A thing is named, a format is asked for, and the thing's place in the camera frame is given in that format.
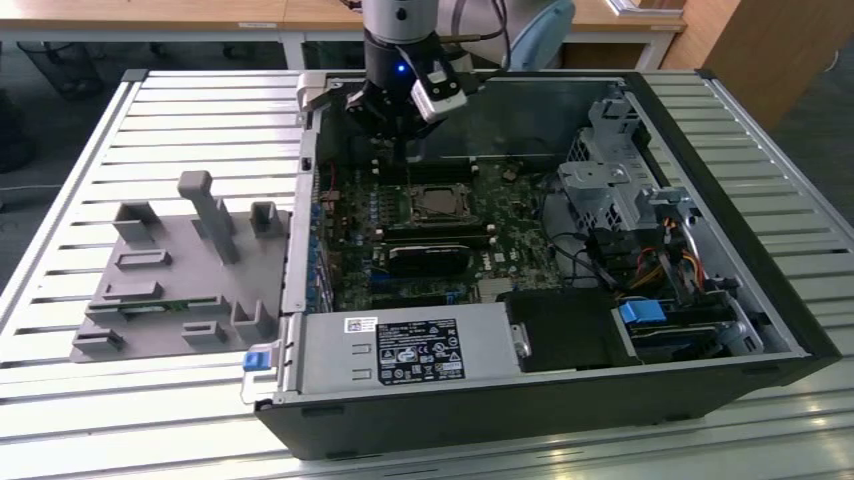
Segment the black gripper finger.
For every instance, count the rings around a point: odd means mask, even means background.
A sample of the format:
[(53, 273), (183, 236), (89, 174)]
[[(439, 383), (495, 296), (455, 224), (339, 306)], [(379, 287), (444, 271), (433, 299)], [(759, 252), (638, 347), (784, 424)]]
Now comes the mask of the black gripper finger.
[(408, 141), (408, 162), (420, 163), (439, 158), (436, 148), (432, 146), (431, 138), (433, 132), (441, 126), (443, 121), (428, 124), (417, 131), (415, 137)]
[(405, 162), (412, 105), (403, 90), (365, 81), (360, 90), (347, 97), (345, 112), (364, 131), (368, 142), (385, 151), (389, 160)]

